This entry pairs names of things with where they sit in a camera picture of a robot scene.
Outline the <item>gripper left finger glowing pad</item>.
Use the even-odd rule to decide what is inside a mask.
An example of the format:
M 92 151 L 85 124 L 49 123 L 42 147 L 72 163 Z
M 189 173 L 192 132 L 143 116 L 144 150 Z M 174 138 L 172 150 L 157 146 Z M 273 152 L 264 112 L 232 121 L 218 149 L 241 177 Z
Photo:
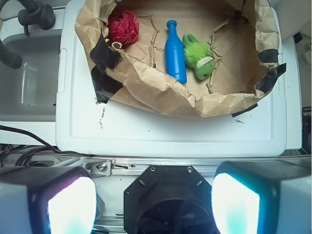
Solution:
M 97 192 L 82 167 L 2 167 L 2 234 L 90 234 Z

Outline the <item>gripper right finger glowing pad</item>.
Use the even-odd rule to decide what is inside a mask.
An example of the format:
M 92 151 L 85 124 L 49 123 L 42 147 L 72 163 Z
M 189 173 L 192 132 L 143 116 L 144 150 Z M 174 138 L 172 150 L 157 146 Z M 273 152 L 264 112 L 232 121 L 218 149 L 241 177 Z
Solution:
M 311 162 L 224 161 L 212 184 L 212 211 L 222 234 L 310 234 Z

